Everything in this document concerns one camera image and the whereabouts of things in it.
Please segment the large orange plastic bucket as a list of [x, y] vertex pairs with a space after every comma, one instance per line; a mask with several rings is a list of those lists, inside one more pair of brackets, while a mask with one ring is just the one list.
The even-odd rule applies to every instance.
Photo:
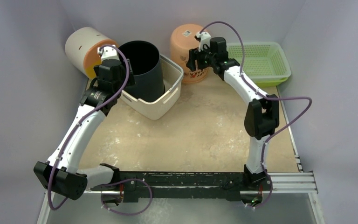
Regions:
[[202, 28], [197, 24], [180, 25], [173, 30], [170, 37], [170, 59], [183, 69], [182, 82], [185, 84], [200, 82], [208, 74], [208, 69], [191, 71], [186, 66], [189, 59], [189, 50], [199, 46], [199, 42], [194, 36]]

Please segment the tall black cylindrical bin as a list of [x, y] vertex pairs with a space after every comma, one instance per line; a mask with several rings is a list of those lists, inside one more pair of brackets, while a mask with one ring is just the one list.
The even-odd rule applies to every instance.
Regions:
[[136, 99], [154, 102], [165, 93], [161, 55], [150, 42], [137, 40], [119, 47], [130, 61], [135, 84], [125, 87], [125, 91]]

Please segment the green white perforated basket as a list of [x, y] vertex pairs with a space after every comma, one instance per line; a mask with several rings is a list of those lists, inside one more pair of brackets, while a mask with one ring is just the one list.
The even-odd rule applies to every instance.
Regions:
[[259, 87], [278, 86], [292, 74], [285, 53], [276, 42], [245, 42], [227, 45], [230, 58], [238, 62], [245, 57], [243, 70]]

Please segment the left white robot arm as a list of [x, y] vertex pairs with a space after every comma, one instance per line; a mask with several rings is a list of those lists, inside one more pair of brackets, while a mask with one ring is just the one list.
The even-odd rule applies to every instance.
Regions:
[[119, 169], [101, 163], [80, 169], [81, 157], [94, 132], [117, 103], [122, 90], [134, 84], [129, 59], [103, 59], [94, 67], [97, 77], [84, 92], [75, 118], [63, 140], [45, 161], [36, 162], [33, 172], [49, 192], [77, 200], [86, 189], [103, 185], [114, 191], [120, 186]]

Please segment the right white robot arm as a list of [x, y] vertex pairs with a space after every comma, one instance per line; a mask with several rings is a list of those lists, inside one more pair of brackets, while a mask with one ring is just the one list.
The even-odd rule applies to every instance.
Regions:
[[266, 178], [265, 158], [269, 138], [279, 126], [279, 103], [275, 94], [268, 95], [248, 78], [240, 63], [229, 58], [223, 37], [196, 36], [200, 43], [189, 50], [187, 68], [212, 68], [214, 74], [229, 84], [248, 105], [244, 127], [250, 136], [248, 159], [244, 165], [243, 184], [249, 190], [260, 186]]

